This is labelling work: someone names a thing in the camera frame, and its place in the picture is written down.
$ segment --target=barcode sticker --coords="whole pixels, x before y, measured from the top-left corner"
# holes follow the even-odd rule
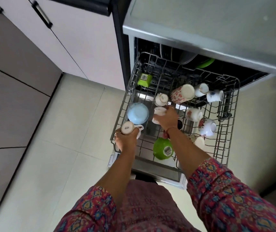
[[[170,146],[166,146],[164,148],[164,155],[171,156],[172,155],[172,148]]]
[[[142,74],[140,77],[140,80],[144,80],[146,81],[148,79],[148,75],[147,74]]]

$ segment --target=tile floor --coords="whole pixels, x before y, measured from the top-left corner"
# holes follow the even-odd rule
[[[64,75],[0,207],[0,231],[53,231],[107,171],[123,96],[124,91]],[[266,108],[269,102],[274,109]],[[264,113],[269,116],[260,121]],[[240,93],[229,167],[251,187],[262,182],[257,189],[272,183],[265,176],[276,178],[276,78]],[[163,185],[185,217],[206,231],[187,192]]]

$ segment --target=blue bowl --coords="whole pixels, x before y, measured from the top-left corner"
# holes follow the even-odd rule
[[[149,110],[142,103],[132,103],[127,109],[127,117],[135,125],[141,125],[149,118]]]

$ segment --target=person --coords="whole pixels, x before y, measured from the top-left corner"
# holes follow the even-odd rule
[[[154,119],[170,137],[188,179],[187,191],[207,231],[276,231],[276,207],[178,130],[178,114],[172,107]],[[198,231],[163,186],[130,180],[138,131],[122,135],[117,130],[120,156],[55,231]]]

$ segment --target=upper dishwasher rack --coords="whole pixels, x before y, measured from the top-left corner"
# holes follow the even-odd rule
[[[153,76],[149,88],[137,84],[141,73]],[[198,123],[189,121],[184,116],[186,109],[189,107],[200,107],[204,117],[216,122],[217,132],[214,136],[205,138],[204,150],[220,163],[227,164],[240,88],[239,80],[229,75],[216,74],[203,69],[186,68],[177,62],[166,60],[147,52],[138,54],[136,58],[127,91],[110,138],[114,150],[120,152],[115,145],[114,132],[128,120],[126,116],[128,105],[135,102],[143,103],[149,109],[149,119],[143,124],[145,129],[137,141],[136,159],[182,173],[175,153],[167,160],[158,160],[153,156],[153,144],[157,138],[162,136],[163,129],[159,125],[152,123],[151,120],[156,107],[154,104],[156,94],[165,93],[170,95],[173,89],[186,83],[193,86],[206,83],[211,91],[224,91],[225,98],[223,102],[209,104],[206,96],[203,96],[194,98],[181,105],[173,103],[172,105],[175,106],[179,119],[183,122],[181,131],[186,135],[199,135]]]

